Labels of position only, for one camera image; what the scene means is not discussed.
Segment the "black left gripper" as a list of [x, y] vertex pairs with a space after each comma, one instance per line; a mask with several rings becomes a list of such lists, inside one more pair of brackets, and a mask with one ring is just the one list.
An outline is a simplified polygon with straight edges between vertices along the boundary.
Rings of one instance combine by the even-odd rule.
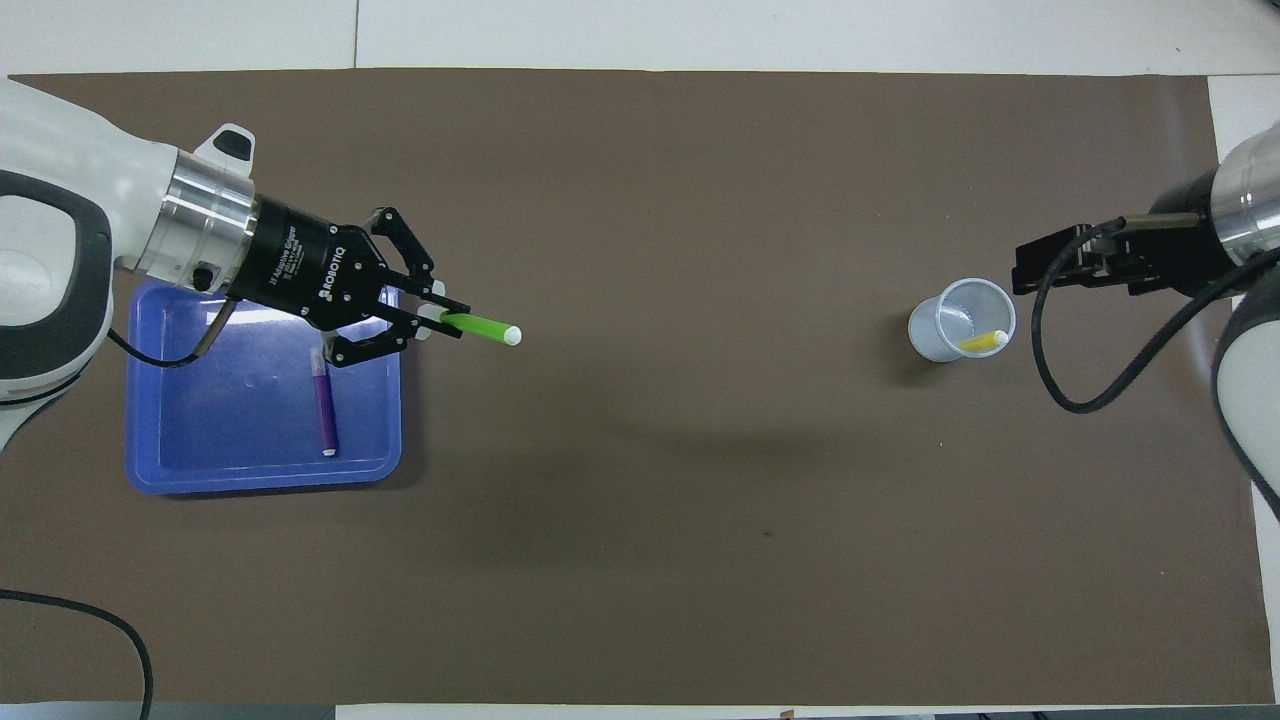
[[[435, 263], [396, 208], [378, 208], [370, 234], [387, 238], [406, 272], [388, 270], [370, 234], [358, 225], [335, 225], [265, 195], [257, 195], [256, 224], [236, 273], [236, 297], [303, 318], [323, 332], [323, 360], [352, 366], [401, 354], [434, 332], [460, 340], [463, 332], [444, 323], [470, 306], [436, 288]], [[422, 301], [416, 313], [387, 307], [387, 284]], [[365, 340], [337, 331], [369, 316], [387, 328]]]

